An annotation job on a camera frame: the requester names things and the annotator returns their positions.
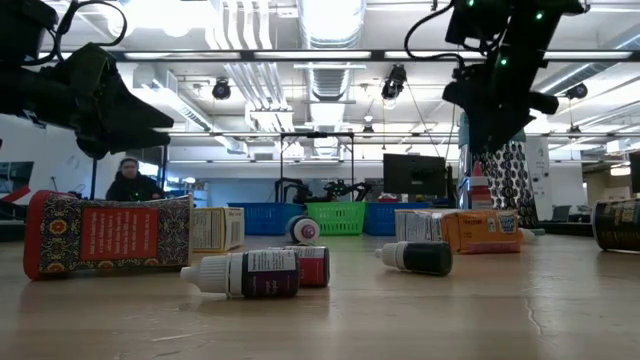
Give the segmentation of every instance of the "green basket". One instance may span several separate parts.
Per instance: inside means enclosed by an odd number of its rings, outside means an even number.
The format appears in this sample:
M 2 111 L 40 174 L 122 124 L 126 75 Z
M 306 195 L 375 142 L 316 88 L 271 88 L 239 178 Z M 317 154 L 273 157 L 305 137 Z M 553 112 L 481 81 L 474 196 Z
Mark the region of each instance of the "green basket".
M 318 223 L 320 235 L 360 235 L 366 203 L 308 203 L 309 216 Z

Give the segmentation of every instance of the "purple label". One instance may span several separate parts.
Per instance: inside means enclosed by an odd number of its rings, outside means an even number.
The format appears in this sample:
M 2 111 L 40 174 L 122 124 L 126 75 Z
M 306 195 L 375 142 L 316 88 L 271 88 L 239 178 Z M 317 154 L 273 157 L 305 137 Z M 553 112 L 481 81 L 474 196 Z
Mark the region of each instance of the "purple label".
M 264 271 L 247 273 L 242 294 L 247 297 L 286 297 L 298 292 L 297 271 Z

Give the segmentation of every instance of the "dark hair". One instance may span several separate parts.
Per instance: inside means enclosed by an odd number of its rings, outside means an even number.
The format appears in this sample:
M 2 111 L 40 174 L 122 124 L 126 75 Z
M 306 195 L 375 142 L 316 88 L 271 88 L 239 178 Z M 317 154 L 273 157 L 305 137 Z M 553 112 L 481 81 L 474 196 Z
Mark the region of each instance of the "dark hair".
M 136 167 L 140 167 L 140 163 L 138 162 L 138 159 L 136 159 L 134 157 L 126 157 L 126 158 L 120 160 L 120 166 L 119 167 L 122 168 L 122 165 L 124 165 L 124 163 L 129 162 L 129 161 L 136 163 Z

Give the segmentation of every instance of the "desk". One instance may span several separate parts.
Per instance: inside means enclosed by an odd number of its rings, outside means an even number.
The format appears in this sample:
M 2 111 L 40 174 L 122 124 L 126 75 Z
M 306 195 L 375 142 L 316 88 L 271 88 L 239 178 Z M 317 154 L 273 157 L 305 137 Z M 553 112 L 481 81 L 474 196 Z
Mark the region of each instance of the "desk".
M 29 283 L 0 244 L 0 359 L 635 359 L 640 255 L 544 236 L 460 255 L 449 277 L 400 273 L 383 238 L 329 238 L 331 283 L 295 299 L 201 296 L 177 273 Z M 284 239 L 249 238 L 249 248 Z

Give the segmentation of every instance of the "plastic basket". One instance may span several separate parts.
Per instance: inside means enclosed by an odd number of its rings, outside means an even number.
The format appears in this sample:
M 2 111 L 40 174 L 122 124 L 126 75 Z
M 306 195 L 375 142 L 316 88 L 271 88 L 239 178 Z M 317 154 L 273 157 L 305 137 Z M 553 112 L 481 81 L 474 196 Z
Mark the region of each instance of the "plastic basket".
M 396 234 L 396 210 L 426 209 L 427 203 L 367 203 L 364 232 L 374 236 Z
M 309 216 L 318 223 L 320 235 L 360 235 L 366 203 L 308 203 Z
M 284 235 L 289 219 L 304 212 L 304 207 L 296 204 L 229 203 L 229 206 L 244 208 L 246 235 Z

